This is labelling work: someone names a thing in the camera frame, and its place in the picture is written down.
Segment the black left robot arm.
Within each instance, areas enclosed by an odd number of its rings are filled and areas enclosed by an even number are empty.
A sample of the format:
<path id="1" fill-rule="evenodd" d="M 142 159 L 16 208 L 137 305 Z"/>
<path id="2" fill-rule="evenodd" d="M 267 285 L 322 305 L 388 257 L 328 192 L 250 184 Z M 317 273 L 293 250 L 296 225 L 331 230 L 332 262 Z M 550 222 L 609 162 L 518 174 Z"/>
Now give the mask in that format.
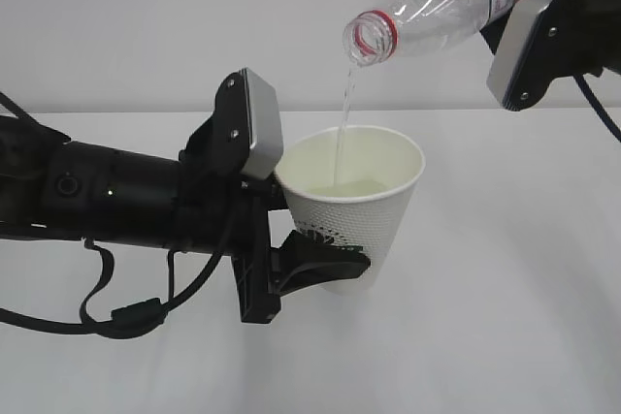
<path id="1" fill-rule="evenodd" d="M 298 232 L 272 246 L 269 214 L 287 203 L 273 177 L 242 172 L 233 142 L 210 123 L 176 160 L 72 141 L 49 127 L 1 120 L 1 236 L 82 241 L 97 252 L 97 287 L 112 278 L 112 243 L 230 257 L 245 323 L 268 324 L 289 293 L 360 277 L 370 259 Z"/>

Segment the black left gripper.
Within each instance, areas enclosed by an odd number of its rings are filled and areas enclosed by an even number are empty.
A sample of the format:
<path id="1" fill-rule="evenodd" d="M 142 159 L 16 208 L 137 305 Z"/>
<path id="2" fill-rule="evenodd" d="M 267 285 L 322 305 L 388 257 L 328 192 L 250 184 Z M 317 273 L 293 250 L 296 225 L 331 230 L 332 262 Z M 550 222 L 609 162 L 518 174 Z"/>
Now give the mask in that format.
<path id="1" fill-rule="evenodd" d="M 281 310 L 280 296 L 335 281 L 358 279 L 371 260 L 357 249 L 335 246 L 291 232 L 279 248 L 271 246 L 268 213 L 288 210 L 284 191 L 271 175 L 257 180 L 219 175 L 212 160 L 212 115 L 190 136 L 180 153 L 182 248 L 207 248 L 211 257 L 198 276 L 177 295 L 193 298 L 224 256 L 230 256 L 240 317 L 269 324 Z"/>

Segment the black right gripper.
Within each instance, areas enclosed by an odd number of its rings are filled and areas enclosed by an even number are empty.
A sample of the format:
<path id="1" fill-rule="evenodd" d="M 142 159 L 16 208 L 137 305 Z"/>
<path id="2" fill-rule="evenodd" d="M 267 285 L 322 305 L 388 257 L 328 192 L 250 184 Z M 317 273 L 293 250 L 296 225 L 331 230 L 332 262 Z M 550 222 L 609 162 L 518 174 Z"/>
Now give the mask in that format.
<path id="1" fill-rule="evenodd" d="M 619 74 L 620 0 L 557 1 L 570 36 L 596 60 L 595 68 Z M 509 16 L 501 16 L 479 31 L 493 55 L 497 53 L 508 19 Z"/>

